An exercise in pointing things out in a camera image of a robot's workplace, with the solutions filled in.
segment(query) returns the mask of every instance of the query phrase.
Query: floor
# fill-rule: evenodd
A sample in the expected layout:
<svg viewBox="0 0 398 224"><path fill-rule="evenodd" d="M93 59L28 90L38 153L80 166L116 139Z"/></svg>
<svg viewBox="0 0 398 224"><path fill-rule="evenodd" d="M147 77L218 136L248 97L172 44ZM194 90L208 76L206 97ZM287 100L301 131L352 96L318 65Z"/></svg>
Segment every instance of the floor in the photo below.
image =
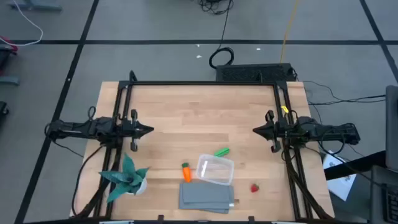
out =
<svg viewBox="0 0 398 224"><path fill-rule="evenodd" d="M58 2L62 12L25 13L44 30L44 41L21 47L10 60L5 74L19 77L21 84L0 86L0 100L11 110L0 129L3 223L17 217L44 143L44 126L53 117L85 120L101 82L125 80L130 70L139 80L215 79L208 57L218 47L225 15L205 13L191 0ZM224 37L225 46L234 49L234 64L277 63L294 1L234 2ZM5 3L0 0L1 35L17 42L35 40L39 32ZM328 85L340 98L383 94L386 86L397 85L397 7L395 0L300 0L284 62L292 64L301 81ZM227 59L220 55L215 62ZM326 88L305 85L312 102L333 100ZM355 148L361 154L384 149L384 103L342 103L318 110L325 124L357 126L361 142ZM318 119L313 108L311 112ZM84 140L60 143L79 153L85 148ZM341 155L360 156L350 148ZM80 165L81 158L50 146L25 222L68 217Z"/></svg>

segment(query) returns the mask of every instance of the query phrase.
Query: artificial plant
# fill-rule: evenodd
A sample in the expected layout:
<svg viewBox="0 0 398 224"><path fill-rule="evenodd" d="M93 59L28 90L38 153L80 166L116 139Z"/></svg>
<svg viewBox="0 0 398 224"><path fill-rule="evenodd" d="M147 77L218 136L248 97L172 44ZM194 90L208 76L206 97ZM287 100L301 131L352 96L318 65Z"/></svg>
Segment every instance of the artificial plant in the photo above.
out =
<svg viewBox="0 0 398 224"><path fill-rule="evenodd" d="M129 192L137 193L144 180L148 168L136 170L132 159L124 153L123 171L102 171L99 174L105 179L110 180L116 184L115 189L110 193L107 202L112 202L120 195Z"/></svg>

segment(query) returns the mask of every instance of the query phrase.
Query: wooden table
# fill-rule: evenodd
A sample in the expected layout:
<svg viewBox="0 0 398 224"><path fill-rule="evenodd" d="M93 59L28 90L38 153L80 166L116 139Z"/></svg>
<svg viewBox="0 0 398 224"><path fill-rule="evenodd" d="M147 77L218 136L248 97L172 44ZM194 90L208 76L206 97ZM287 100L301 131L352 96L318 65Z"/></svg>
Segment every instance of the wooden table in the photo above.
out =
<svg viewBox="0 0 398 224"><path fill-rule="evenodd" d="M96 117L112 116L117 86L117 82L102 84ZM292 109L299 116L310 116L303 83L288 83L288 87ZM265 124L264 115L268 110L274 110L276 115L271 86L137 85L132 90L131 109L137 110L142 124L155 127L155 131L138 141L137 152L130 151L131 140L127 138L123 148L137 168L150 167L148 187L140 196L118 198L112 219L156 220L158 215L164 215L165 220L245 221L248 216L254 216L256 221L294 220L286 166L280 152L271 153L272 143L252 131ZM98 146L98 141L89 140L85 159ZM308 146L318 149L316 143ZM181 164L189 162L196 178L199 156L213 154L224 147L231 149L226 158L235 164L235 207L227 215L179 210L179 183L183 181ZM104 152L103 149L97 153L81 174L75 204L77 211L98 188ZM302 149L302 161L308 189L333 216L320 156ZM250 191L253 183L260 187L256 193ZM299 189L297 192L301 214L305 216ZM105 214L105 201L102 215Z"/></svg>

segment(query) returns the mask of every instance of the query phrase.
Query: orange carrot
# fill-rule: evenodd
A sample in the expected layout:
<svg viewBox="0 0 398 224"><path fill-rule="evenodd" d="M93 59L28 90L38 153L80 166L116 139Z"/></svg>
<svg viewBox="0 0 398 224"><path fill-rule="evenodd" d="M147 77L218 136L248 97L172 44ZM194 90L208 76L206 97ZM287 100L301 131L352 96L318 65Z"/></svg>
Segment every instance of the orange carrot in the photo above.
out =
<svg viewBox="0 0 398 224"><path fill-rule="evenodd" d="M191 182L191 168L189 168L189 164L187 162L182 164L182 174L184 175L186 182Z"/></svg>

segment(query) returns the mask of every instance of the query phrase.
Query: metal leg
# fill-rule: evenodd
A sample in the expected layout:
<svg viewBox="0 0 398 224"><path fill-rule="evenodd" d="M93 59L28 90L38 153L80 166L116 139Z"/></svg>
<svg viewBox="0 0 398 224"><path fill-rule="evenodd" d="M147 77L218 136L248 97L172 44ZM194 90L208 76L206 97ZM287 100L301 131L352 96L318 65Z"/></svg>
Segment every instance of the metal leg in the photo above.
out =
<svg viewBox="0 0 398 224"><path fill-rule="evenodd" d="M0 77L0 84L11 84L11 85L19 85L19 79L17 77Z"/></svg>
<svg viewBox="0 0 398 224"><path fill-rule="evenodd" d="M333 180L340 177L346 177L351 174L355 174L355 171L358 172L366 172L371 170L373 165L377 165L379 167L386 168L386 152L380 151L360 159L356 159L351 162L347 162L346 164L340 164L337 166L329 167L325 169L325 177L326 180Z"/></svg>
<svg viewBox="0 0 398 224"><path fill-rule="evenodd" d="M23 0L17 2L21 10L44 10L44 11L62 11L62 7L56 3L55 0ZM17 9L14 1L8 3L12 9Z"/></svg>

